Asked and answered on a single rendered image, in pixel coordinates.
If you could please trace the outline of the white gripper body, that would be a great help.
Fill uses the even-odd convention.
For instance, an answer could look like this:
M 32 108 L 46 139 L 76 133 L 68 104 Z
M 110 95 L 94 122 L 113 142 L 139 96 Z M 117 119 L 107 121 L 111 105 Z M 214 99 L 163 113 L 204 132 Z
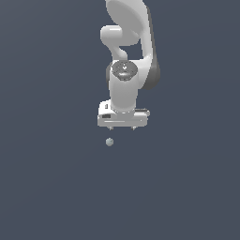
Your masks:
M 105 100 L 99 103 L 97 125 L 106 128 L 145 127 L 149 115 L 150 112 L 147 109 L 134 109 L 130 112 L 118 112 L 112 108 L 110 100 Z

